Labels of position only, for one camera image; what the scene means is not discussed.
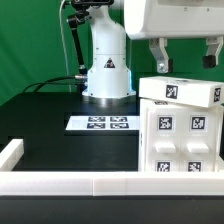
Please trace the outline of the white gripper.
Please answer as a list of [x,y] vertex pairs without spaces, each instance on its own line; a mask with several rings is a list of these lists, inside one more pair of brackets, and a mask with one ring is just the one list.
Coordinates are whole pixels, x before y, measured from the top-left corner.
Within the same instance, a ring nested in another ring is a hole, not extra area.
[[149,49],[158,73],[173,72],[166,38],[207,37],[203,67],[212,69],[219,63],[224,35],[224,0],[124,0],[124,23],[131,39],[150,39]]

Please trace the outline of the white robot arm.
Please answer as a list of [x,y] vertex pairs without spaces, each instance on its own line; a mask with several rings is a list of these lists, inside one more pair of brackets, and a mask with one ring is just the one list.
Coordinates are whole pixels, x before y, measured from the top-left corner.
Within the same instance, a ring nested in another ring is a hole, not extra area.
[[160,73],[171,71],[165,47],[174,38],[204,38],[208,50],[203,67],[218,65],[224,45],[224,0],[95,0],[87,13],[93,64],[83,97],[92,102],[122,101],[136,95],[126,67],[128,38],[150,42]]

